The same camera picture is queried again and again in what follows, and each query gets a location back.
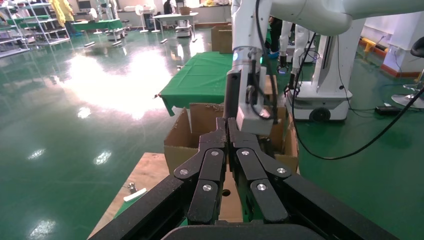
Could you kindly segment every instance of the green epoxy floor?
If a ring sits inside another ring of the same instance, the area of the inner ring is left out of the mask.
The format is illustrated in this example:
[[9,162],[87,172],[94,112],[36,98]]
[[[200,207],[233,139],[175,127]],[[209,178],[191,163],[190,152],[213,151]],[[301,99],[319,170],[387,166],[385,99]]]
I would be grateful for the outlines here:
[[[0,239],[85,239],[144,152],[163,152],[176,117],[153,99],[197,52],[198,40],[159,44],[160,34],[130,32],[125,47],[84,49],[69,43],[0,59]],[[354,108],[368,109],[407,93],[358,50],[350,81]],[[312,74],[305,68],[305,79]],[[282,90],[288,75],[280,75]],[[304,142],[321,155],[355,150],[391,118],[349,113],[344,123],[300,123]],[[301,174],[401,239],[424,236],[424,113],[410,112],[353,157],[324,161],[300,148]]]

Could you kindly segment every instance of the computer monitor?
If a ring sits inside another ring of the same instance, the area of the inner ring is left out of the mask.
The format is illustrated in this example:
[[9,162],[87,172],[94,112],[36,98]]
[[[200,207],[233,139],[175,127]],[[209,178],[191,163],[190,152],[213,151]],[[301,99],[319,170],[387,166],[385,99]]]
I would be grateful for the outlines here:
[[90,4],[90,1],[79,1],[78,2],[78,6],[79,6],[79,9],[80,10],[82,10],[82,9],[91,9],[92,8],[92,5]]

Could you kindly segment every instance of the black chair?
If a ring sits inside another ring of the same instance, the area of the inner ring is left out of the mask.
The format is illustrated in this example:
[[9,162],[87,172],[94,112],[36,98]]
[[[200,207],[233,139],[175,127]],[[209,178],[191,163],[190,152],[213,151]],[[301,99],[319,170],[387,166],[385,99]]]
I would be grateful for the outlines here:
[[121,23],[123,23],[125,26],[123,27],[123,29],[127,32],[131,31],[131,27],[130,27],[130,20],[122,20],[120,21]]
[[[418,57],[418,58],[424,58],[424,37],[418,39],[410,51],[411,55]],[[396,103],[406,106],[411,99],[414,98],[415,94],[417,94],[423,87],[424,87],[424,69],[422,70],[421,74],[418,77],[418,83],[415,84],[405,84],[403,85],[404,88],[414,91],[413,94],[395,94],[391,96],[391,99],[395,101]],[[420,96],[412,105],[411,108],[416,109],[424,109],[424,96]]]

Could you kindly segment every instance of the green tablecloth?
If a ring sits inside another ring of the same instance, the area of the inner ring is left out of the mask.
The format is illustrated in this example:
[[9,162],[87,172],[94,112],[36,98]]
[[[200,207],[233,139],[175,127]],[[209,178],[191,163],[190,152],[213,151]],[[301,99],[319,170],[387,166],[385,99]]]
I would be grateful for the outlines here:
[[77,22],[72,23],[75,31],[79,32],[82,30],[92,30],[92,29],[120,29],[122,28],[122,22],[120,19],[114,20],[100,20],[98,22]]
[[[49,16],[48,15],[39,15],[39,16],[37,16],[37,18],[38,18],[38,20],[46,20],[46,19],[49,19]],[[20,26],[22,28],[27,27],[27,24],[24,21],[31,21],[31,23],[28,23],[28,24],[33,24],[33,21],[35,21],[35,20],[36,20],[35,16],[20,17],[20,18],[14,19],[16,24],[21,24]],[[12,19],[7,19],[6,21],[7,21],[7,24],[10,24],[10,25],[15,24]]]
[[169,115],[174,115],[173,106],[188,108],[190,103],[223,103],[232,62],[232,54],[216,51],[198,53],[188,60],[159,94]]

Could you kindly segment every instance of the white robotic arm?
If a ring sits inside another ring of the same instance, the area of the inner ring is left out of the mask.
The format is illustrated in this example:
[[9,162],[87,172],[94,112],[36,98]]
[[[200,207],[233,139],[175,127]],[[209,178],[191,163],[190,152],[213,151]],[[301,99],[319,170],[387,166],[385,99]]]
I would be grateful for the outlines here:
[[268,135],[273,124],[264,120],[270,114],[257,89],[264,86],[266,68],[253,67],[263,53],[259,37],[265,39],[269,15],[334,36],[346,32],[352,20],[424,11],[423,0],[260,0],[257,12],[256,2],[242,0],[232,15],[234,56],[227,74],[224,117],[236,117],[240,131],[257,135]]
[[424,11],[422,0],[272,0],[270,14],[334,36],[346,32],[352,20],[420,11]]

